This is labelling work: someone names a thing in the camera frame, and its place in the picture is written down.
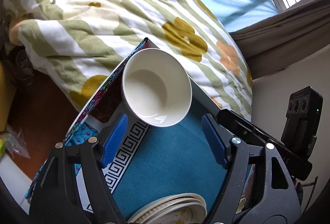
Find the cup rim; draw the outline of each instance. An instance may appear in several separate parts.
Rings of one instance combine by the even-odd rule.
[[[149,121],[146,121],[146,120],[143,120],[141,119],[135,112],[134,110],[132,109],[132,107],[130,106],[130,104],[128,103],[127,101],[127,98],[126,98],[126,92],[125,92],[125,87],[124,87],[124,81],[125,81],[125,76],[126,76],[126,73],[127,73],[127,65],[132,61],[132,59],[140,54],[141,52],[145,52],[146,50],[158,50],[160,51],[161,53],[165,53],[166,55],[172,57],[180,66],[180,68],[182,69],[182,71],[184,71],[184,73],[187,75],[187,78],[188,78],[188,82],[189,82],[189,89],[190,89],[190,100],[189,100],[189,106],[187,107],[187,110],[184,112],[184,114],[182,115],[182,117],[180,117],[180,119],[178,119],[177,121],[171,123],[171,124],[167,124],[167,125],[157,125],[155,123],[152,123],[152,122],[149,122]],[[144,121],[145,123],[151,125],[151,126],[155,126],[155,127],[170,127],[170,126],[173,126],[173,125],[176,125],[177,123],[179,123],[180,121],[182,121],[184,119],[184,117],[188,114],[189,110],[190,110],[190,107],[191,107],[191,102],[192,102],[192,87],[191,87],[191,81],[190,81],[190,76],[188,75],[188,73],[186,72],[186,70],[183,68],[183,66],[181,65],[181,63],[174,57],[172,56],[171,54],[169,54],[168,52],[164,51],[164,50],[161,50],[159,48],[146,48],[146,49],[142,49],[140,51],[138,51],[137,53],[135,53],[134,55],[131,56],[131,58],[127,61],[125,67],[124,67],[124,70],[123,70],[123,75],[122,75],[122,79],[121,79],[121,88],[122,88],[122,91],[123,91],[123,100],[126,104],[126,106],[129,107],[129,110],[131,113],[134,114],[135,117],[137,117],[138,119]]]

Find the floral patterned fabric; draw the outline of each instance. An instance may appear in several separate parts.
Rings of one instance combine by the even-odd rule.
[[[9,37],[81,109],[145,37],[172,54],[220,108],[250,119],[252,79],[200,0],[3,0]]]

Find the white cup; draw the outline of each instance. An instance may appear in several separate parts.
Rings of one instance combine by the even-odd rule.
[[[181,64],[160,49],[144,49],[133,55],[123,71],[123,99],[144,122],[168,127],[188,113],[192,90]]]

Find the blue gripper pad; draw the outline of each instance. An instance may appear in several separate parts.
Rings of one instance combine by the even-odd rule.
[[[206,115],[202,117],[202,129],[216,162],[224,169],[228,169],[229,161],[226,155],[225,145],[218,135],[217,130]],[[222,129],[224,132],[228,132],[225,128],[221,128],[221,130]]]
[[[123,140],[123,137],[127,130],[128,118],[126,114],[123,114],[111,134],[108,136],[106,142],[103,145],[103,156],[101,159],[101,165],[105,168],[109,163],[113,162],[114,157],[118,151],[118,148]]]

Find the plastic bag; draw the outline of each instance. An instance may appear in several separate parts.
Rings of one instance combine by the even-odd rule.
[[[14,153],[23,157],[29,158],[30,155],[27,152],[26,143],[24,140],[22,129],[19,133],[16,133],[10,125],[6,125],[6,130],[0,132],[0,138],[3,140],[7,150],[11,153],[14,158]]]

